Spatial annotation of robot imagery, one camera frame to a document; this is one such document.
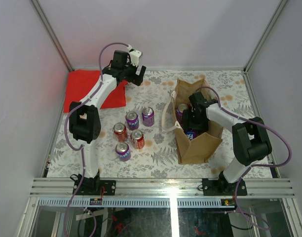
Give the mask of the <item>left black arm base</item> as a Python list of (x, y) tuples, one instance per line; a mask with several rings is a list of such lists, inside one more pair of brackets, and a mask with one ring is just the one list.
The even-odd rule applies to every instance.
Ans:
[(84, 178), (76, 195), (83, 196), (114, 196), (116, 180), (101, 180), (99, 173), (94, 178)]

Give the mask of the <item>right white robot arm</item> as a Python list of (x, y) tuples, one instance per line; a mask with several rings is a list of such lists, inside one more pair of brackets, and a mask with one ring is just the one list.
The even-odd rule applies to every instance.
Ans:
[(260, 117), (244, 121), (239, 115), (229, 115), (216, 99), (207, 100), (200, 91), (193, 93), (189, 101), (192, 109), (182, 116), (182, 128), (187, 132), (207, 132), (213, 121), (232, 133), (234, 159), (218, 178), (219, 191), (229, 195), (243, 173), (272, 152), (267, 131), (262, 127), (264, 122)]

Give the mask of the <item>brown jute canvas bag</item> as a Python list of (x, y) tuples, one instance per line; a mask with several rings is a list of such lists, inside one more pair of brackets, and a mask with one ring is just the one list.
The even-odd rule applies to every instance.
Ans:
[(222, 143), (223, 127), (207, 118), (210, 102), (217, 97), (205, 79), (178, 79), (161, 117), (162, 130), (175, 133), (178, 164), (207, 163)]

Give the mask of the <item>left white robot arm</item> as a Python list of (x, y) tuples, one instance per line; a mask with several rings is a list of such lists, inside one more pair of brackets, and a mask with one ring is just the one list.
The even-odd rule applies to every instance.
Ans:
[(101, 189), (101, 182), (94, 177), (98, 174), (98, 159), (95, 155), (95, 140), (101, 132), (99, 110), (107, 97), (122, 82), (127, 81), (141, 85), (146, 67), (142, 66), (140, 73), (136, 74), (142, 52), (128, 47), (128, 51), (116, 50), (110, 64), (102, 69), (98, 81), (81, 99), (80, 102), (71, 102), (69, 117), (66, 119), (69, 131), (73, 139), (81, 146), (75, 148), (81, 151), (82, 177), (88, 178), (84, 183), (84, 189), (91, 195), (97, 194)]

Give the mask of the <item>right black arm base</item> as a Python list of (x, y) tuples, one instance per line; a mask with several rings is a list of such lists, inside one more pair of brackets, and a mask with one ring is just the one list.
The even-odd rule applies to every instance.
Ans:
[(205, 196), (247, 196), (244, 181), (229, 183), (224, 177), (223, 171), (216, 179), (203, 178), (202, 188)]

